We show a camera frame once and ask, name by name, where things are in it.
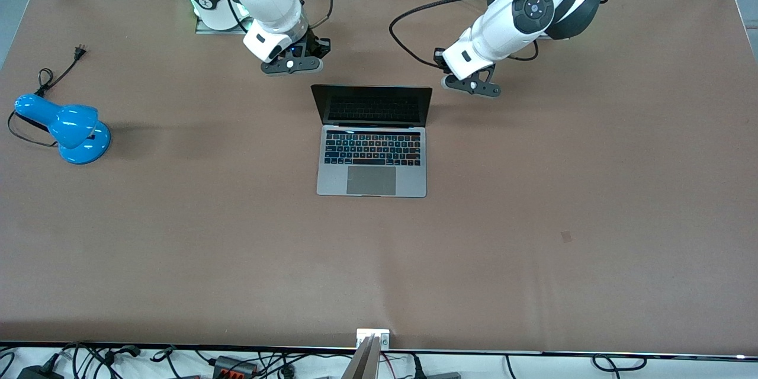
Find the black power adapter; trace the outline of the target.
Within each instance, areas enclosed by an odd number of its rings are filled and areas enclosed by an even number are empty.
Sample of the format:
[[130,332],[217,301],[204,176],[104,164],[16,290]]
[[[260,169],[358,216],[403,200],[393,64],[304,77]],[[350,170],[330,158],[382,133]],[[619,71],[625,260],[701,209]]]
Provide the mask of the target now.
[[21,370],[17,379],[65,379],[64,376],[54,371],[44,371],[41,366],[28,366]]

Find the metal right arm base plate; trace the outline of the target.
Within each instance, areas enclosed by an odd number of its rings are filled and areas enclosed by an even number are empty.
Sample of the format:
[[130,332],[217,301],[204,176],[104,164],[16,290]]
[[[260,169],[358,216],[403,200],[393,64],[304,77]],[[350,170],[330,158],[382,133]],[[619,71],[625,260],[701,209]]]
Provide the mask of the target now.
[[227,10],[226,12],[212,12],[210,14],[209,22],[214,24],[214,27],[207,26],[207,22],[203,20],[201,13],[195,13],[197,23],[195,23],[195,33],[197,34],[244,34],[243,29],[239,28],[237,21],[243,25],[244,29],[249,29],[251,20],[248,15],[243,15],[235,19],[232,12]]

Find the blue desk lamp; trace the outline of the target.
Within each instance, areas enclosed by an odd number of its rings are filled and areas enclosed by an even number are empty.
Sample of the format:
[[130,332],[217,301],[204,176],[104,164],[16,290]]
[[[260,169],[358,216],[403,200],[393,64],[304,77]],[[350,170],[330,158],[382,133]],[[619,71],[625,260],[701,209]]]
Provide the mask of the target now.
[[17,98],[15,115],[52,136],[60,157],[72,164],[101,158],[111,144],[111,132],[98,110],[81,104],[59,105],[39,95]]

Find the black red connector box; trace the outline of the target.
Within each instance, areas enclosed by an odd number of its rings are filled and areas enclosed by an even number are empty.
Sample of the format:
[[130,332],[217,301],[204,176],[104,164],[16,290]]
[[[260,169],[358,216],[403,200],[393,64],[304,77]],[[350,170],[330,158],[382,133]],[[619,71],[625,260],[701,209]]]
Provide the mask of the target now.
[[220,356],[211,361],[214,368],[211,379],[254,379],[258,373],[257,365],[237,358]]

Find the silver grey laptop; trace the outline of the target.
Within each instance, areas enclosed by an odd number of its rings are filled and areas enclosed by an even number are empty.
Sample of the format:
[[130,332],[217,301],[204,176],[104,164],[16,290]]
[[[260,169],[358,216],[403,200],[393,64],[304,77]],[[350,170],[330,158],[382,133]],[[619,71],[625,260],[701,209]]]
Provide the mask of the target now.
[[319,110],[319,195],[427,195],[425,86],[311,86]]

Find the white mounting bracket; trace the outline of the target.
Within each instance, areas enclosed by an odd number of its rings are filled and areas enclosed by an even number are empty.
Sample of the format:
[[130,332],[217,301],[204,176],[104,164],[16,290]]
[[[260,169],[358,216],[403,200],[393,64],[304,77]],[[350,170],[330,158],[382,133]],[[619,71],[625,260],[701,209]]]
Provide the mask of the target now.
[[390,346],[390,336],[391,333],[389,329],[358,328],[356,330],[355,347],[359,347],[365,339],[379,338],[381,350],[387,351]]

